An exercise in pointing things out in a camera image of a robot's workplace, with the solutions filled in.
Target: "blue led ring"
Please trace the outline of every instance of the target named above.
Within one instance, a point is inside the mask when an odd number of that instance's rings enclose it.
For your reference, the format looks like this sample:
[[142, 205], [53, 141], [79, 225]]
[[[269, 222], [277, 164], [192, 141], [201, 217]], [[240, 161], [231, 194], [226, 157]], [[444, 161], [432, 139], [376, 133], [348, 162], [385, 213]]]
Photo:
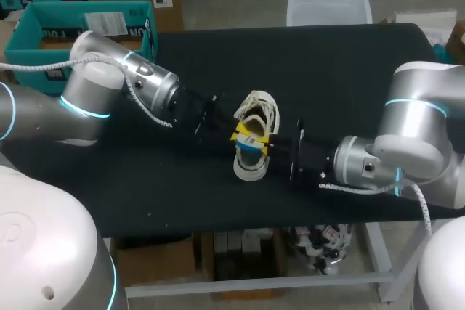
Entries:
[[434, 103], [428, 102], [428, 101], [422, 101], [421, 99], [409, 99], [409, 98], [391, 99], [390, 101], [387, 101], [384, 106], [391, 105], [392, 103], [398, 103], [398, 102], [420, 102], [420, 103], [423, 103], [425, 105], [430, 106], [431, 108], [434, 108], [435, 110], [440, 111], [445, 117], [448, 116], [446, 111], [444, 109], [442, 109], [441, 107], [435, 105]]
[[87, 110], [81, 109], [80, 107], [76, 107], [73, 103], [67, 101], [63, 97], [63, 95], [61, 95], [60, 99], [67, 107], [69, 107], [71, 110], [73, 110], [73, 111], [75, 111], [77, 113], [88, 115], [88, 116], [93, 116], [94, 118], [102, 118], [102, 119], [110, 117], [110, 114], [97, 114], [97, 113], [93, 113], [93, 112], [88, 112]]
[[7, 90], [8, 94], [9, 94], [9, 98], [12, 100], [12, 120], [9, 122], [9, 127], [7, 129], [7, 132], [5, 132], [5, 134], [2, 137], [0, 137], [0, 141], [3, 141], [11, 133], [11, 131], [13, 129], [13, 126], [15, 124], [15, 120], [16, 120], [16, 101], [15, 101], [15, 97], [13, 96], [12, 90], [10, 90], [9, 87], [5, 83], [0, 83], [0, 84]]

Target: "plastic bin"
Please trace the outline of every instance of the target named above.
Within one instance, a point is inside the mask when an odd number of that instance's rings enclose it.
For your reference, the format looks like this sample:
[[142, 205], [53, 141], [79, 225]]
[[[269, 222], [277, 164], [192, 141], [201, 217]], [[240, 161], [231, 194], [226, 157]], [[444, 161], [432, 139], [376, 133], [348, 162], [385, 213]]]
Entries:
[[368, 0], [288, 0], [287, 26], [373, 23]]

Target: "black tablecloth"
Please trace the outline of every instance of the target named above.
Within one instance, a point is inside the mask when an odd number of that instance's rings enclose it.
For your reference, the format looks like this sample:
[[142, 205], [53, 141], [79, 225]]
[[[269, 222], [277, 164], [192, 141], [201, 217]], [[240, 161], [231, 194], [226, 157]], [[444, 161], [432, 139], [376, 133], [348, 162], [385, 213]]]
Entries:
[[[392, 74], [414, 60], [434, 60], [414, 25], [159, 35], [158, 64], [205, 94], [224, 92], [224, 110], [232, 113], [252, 89], [271, 93], [280, 134], [303, 118], [315, 136], [374, 137]], [[450, 137], [464, 151], [454, 123]], [[417, 202], [389, 195], [293, 191], [273, 168], [261, 181], [242, 182], [233, 154], [194, 144], [121, 98], [96, 146], [6, 142], [3, 152], [25, 174], [77, 197], [104, 237], [421, 219]], [[433, 219], [464, 213], [431, 207]]]

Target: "sneaker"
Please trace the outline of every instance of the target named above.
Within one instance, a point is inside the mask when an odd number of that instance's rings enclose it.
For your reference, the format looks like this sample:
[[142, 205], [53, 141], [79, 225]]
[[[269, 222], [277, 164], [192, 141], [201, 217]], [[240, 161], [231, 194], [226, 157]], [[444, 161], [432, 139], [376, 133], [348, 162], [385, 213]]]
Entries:
[[234, 172], [244, 181], [258, 181], [267, 173], [270, 159], [261, 149], [251, 144], [278, 132], [278, 106], [267, 92], [252, 91], [234, 113], [234, 117], [242, 121], [249, 133], [249, 136], [240, 135], [236, 139]]

